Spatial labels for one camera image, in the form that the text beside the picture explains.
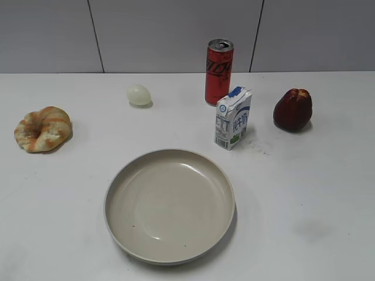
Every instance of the egg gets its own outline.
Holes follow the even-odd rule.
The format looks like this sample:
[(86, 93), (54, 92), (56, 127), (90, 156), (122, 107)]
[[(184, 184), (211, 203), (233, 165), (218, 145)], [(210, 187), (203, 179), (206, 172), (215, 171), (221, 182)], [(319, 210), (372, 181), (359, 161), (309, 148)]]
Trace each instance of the egg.
[(150, 92), (142, 85), (132, 85), (127, 89), (127, 97), (131, 104), (148, 105), (151, 103)]

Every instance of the ceramic plate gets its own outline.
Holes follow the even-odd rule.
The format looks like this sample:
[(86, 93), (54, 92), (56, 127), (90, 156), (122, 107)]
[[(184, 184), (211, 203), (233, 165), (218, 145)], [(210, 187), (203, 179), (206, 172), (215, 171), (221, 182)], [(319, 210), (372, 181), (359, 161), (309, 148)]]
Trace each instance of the ceramic plate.
[(211, 160), (186, 150), (159, 150), (126, 165), (105, 198), (115, 242), (148, 263), (175, 265), (212, 248), (228, 230), (234, 194)]

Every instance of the bagel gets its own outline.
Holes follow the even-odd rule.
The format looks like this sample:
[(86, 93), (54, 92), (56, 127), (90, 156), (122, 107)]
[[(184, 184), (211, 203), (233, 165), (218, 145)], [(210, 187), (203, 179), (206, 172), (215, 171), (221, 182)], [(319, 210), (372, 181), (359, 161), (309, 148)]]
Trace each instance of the bagel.
[(70, 134), (70, 118), (57, 107), (26, 114), (14, 130), (18, 145), (30, 153), (50, 151), (61, 145)]

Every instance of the apple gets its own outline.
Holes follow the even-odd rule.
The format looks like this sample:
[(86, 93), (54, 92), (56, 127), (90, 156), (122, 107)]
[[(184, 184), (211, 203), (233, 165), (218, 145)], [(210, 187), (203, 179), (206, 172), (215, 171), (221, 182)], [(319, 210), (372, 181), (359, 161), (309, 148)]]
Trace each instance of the apple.
[(290, 89), (274, 109), (274, 122), (286, 131), (298, 132), (310, 120), (312, 100), (305, 89)]

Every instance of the milk carton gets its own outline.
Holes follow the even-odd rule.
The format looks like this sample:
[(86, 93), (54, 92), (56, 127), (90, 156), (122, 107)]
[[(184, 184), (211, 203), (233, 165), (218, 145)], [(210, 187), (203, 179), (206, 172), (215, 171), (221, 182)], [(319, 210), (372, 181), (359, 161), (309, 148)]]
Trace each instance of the milk carton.
[(245, 87), (236, 87), (216, 105), (215, 142), (231, 150), (246, 132), (252, 94)]

